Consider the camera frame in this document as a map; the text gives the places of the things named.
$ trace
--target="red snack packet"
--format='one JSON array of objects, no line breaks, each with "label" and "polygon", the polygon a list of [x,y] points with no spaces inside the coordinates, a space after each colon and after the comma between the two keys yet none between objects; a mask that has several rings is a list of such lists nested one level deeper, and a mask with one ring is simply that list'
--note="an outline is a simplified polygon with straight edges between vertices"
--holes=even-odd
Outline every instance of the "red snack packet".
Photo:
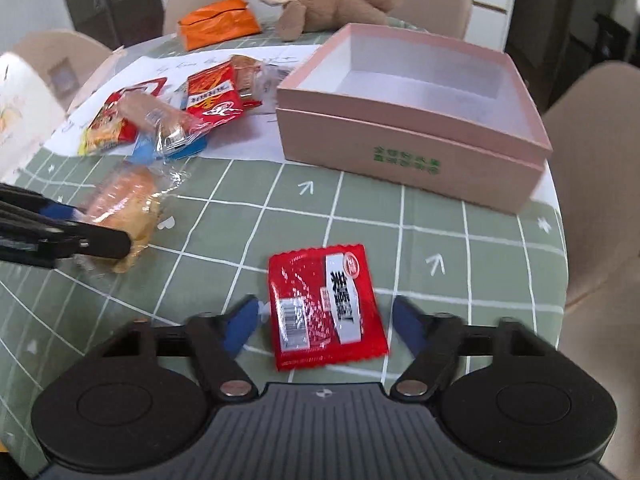
[{"label": "red snack packet", "polygon": [[362,245],[272,256],[269,294],[278,370],[389,352]]},{"label": "red snack packet", "polygon": [[234,68],[228,61],[187,78],[186,111],[200,119],[207,131],[242,115],[242,99],[234,81]]},{"label": "red snack packet", "polygon": [[137,85],[121,88],[111,94],[104,102],[102,108],[91,124],[82,133],[78,155],[91,155],[114,148],[118,144],[133,142],[136,140],[138,128],[135,124],[124,118],[118,117],[115,104],[127,92],[139,90],[153,96],[157,96],[166,78],[151,79]]}]

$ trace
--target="stuffed animal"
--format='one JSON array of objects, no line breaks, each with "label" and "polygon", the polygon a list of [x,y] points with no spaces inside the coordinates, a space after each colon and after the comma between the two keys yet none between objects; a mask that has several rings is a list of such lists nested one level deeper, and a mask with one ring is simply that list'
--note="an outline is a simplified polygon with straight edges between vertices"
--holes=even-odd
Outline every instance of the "stuffed animal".
[{"label": "stuffed animal", "polygon": [[336,30],[347,23],[386,25],[386,14],[402,0],[261,0],[284,7],[276,31],[284,41],[303,32]]}]

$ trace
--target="pink box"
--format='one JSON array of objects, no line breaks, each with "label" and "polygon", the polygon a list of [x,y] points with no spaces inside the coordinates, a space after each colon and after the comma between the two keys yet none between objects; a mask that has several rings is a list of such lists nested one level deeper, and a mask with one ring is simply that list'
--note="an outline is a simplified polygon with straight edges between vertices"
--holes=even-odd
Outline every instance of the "pink box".
[{"label": "pink box", "polygon": [[552,153],[511,58],[424,32],[343,27],[278,87],[289,160],[517,213]]}]

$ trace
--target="tablecloth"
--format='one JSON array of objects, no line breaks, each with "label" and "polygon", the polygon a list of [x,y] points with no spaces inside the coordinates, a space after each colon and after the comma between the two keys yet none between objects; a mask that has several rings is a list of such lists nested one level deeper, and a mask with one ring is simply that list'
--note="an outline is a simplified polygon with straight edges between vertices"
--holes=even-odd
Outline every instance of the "tablecloth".
[{"label": "tablecloth", "polygon": [[[327,37],[303,35],[300,41]],[[239,40],[234,47],[272,39]],[[175,54],[175,48],[174,41],[148,55]],[[79,205],[121,160],[42,149],[17,185]],[[193,314],[226,312],[249,293],[268,301],[267,260],[281,251],[363,243],[390,354],[280,373],[263,325],[238,357],[258,387],[268,381],[381,381],[388,388],[412,360],[390,323],[397,294],[424,312],[451,312],[473,324],[516,317],[552,344],[558,341],[568,276],[553,192],[546,203],[532,200],[519,216],[508,216],[288,162],[198,157],[183,170],[191,178],[167,201],[152,246],[128,274],[98,280],[71,261],[56,270],[0,264],[0,440],[29,473],[45,463],[30,425],[43,388],[127,321],[179,324]],[[460,373],[487,362],[467,358]],[[181,358],[162,364],[190,373]]]}]

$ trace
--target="plastic wrapper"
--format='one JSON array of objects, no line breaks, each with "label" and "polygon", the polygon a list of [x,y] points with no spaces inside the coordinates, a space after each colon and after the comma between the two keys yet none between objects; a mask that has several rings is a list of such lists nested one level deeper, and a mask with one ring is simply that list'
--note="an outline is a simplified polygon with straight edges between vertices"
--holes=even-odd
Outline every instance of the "plastic wrapper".
[{"label": "plastic wrapper", "polygon": [[79,221],[125,231],[131,251],[121,260],[82,256],[81,265],[94,274],[126,272],[149,245],[162,212],[162,202],[185,174],[158,162],[145,166],[123,162],[96,187],[82,207]]},{"label": "plastic wrapper", "polygon": [[91,124],[82,132],[78,155],[93,155],[110,150],[118,144],[134,142],[138,128],[118,115],[116,104],[124,95],[133,91],[157,96],[165,83],[165,77],[151,79],[111,94]]},{"label": "plastic wrapper", "polygon": [[156,134],[156,151],[170,155],[210,130],[203,120],[142,92],[129,92],[116,105],[117,115],[143,132]]},{"label": "plastic wrapper", "polygon": [[362,245],[276,254],[268,280],[278,370],[388,354]]},{"label": "plastic wrapper", "polygon": [[236,89],[242,99],[242,108],[249,110],[262,105],[260,85],[263,63],[249,56],[233,54],[229,63],[234,68]]},{"label": "plastic wrapper", "polygon": [[187,79],[187,113],[210,130],[242,115],[244,107],[235,84],[235,72],[226,61]]},{"label": "plastic wrapper", "polygon": [[261,102],[261,106],[251,110],[254,114],[274,114],[278,105],[278,85],[284,81],[295,66],[292,64],[266,63],[260,68],[256,76],[255,98]]}]

